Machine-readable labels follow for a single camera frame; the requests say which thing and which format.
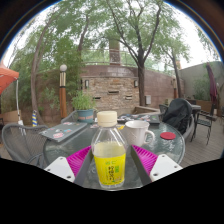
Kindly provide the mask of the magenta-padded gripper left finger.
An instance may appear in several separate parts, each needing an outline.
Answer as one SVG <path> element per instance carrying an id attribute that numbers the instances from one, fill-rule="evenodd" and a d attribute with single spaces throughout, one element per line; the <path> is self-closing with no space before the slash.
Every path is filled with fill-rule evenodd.
<path id="1" fill-rule="evenodd" d="M 45 171 L 82 186 L 92 159 L 91 147 L 87 146 L 67 158 L 58 157 Z"/>

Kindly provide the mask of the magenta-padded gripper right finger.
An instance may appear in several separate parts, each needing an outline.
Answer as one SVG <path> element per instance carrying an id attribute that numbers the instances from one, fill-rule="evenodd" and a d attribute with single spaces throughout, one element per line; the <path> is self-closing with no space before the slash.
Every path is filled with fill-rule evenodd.
<path id="1" fill-rule="evenodd" d="M 156 155 L 136 145 L 131 146 L 131 156 L 143 185 L 166 177 L 182 169 L 166 154 Z"/>

